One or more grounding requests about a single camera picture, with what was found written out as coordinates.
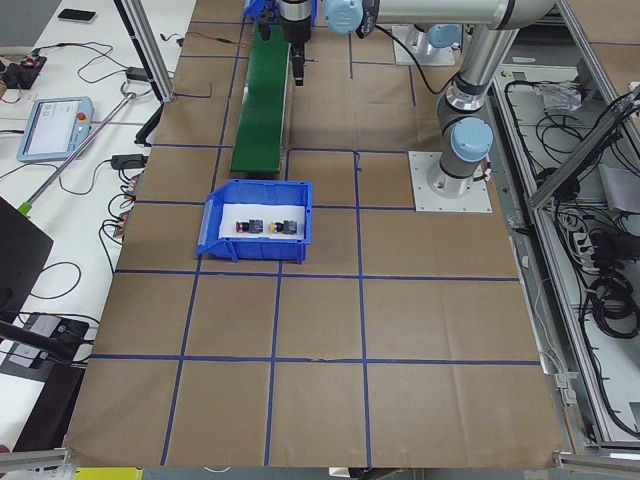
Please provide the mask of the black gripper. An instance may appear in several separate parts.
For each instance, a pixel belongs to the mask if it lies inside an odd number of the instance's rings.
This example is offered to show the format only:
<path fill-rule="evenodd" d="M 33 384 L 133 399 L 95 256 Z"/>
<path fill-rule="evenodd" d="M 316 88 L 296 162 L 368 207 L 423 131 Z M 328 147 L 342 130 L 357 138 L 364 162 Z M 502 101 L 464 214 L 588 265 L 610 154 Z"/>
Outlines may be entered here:
<path fill-rule="evenodd" d="M 263 40 L 269 40 L 272 28 L 279 26 L 285 40 L 309 40 L 312 26 L 312 2 L 303 0 L 266 1 L 258 16 Z M 292 45 L 292 72 L 296 86 L 304 85 L 305 48 Z"/>

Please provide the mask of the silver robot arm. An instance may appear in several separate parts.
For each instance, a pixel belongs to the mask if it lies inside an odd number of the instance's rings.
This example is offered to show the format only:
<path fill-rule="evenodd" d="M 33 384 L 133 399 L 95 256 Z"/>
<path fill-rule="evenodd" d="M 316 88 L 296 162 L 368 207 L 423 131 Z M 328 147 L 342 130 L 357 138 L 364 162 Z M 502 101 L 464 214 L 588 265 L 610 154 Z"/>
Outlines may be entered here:
<path fill-rule="evenodd" d="M 431 190 L 448 199 L 467 194 L 474 172 L 487 157 L 493 130 L 476 116 L 496 70 L 518 30 L 546 15 L 552 1 L 325 1 L 329 29 L 338 35 L 369 35 L 376 25 L 471 24 L 474 31 L 462 64 L 441 95 L 437 114 L 445 147 L 427 173 Z"/>

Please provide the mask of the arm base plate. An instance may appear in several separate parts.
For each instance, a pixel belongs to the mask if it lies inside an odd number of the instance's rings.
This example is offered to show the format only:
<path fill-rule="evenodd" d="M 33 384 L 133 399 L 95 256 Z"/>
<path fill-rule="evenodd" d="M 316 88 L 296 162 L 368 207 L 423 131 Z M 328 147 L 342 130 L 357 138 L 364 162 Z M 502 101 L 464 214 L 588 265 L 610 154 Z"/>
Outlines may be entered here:
<path fill-rule="evenodd" d="M 444 67 L 456 63 L 454 46 L 462 37 L 460 24 L 422 24 L 392 27 L 392 34 L 422 66 Z"/>
<path fill-rule="evenodd" d="M 408 152 L 415 210 L 490 214 L 492 206 L 481 168 L 468 179 L 452 178 L 441 168 L 440 157 L 440 152 Z"/>

